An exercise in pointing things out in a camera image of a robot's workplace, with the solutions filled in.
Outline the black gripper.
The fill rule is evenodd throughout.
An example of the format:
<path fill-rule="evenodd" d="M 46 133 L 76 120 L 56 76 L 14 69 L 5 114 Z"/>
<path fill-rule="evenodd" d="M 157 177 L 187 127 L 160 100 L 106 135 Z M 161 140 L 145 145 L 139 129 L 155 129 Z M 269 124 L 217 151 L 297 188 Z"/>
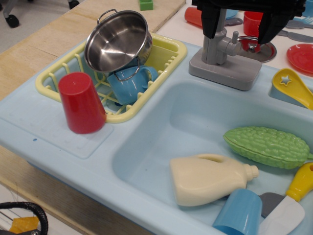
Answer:
<path fill-rule="evenodd" d="M 302 16 L 305 0 L 193 0 L 202 9 L 201 22 L 205 37 L 213 39 L 226 9 L 264 12 L 259 25 L 259 44 L 269 43 L 295 16 Z"/>

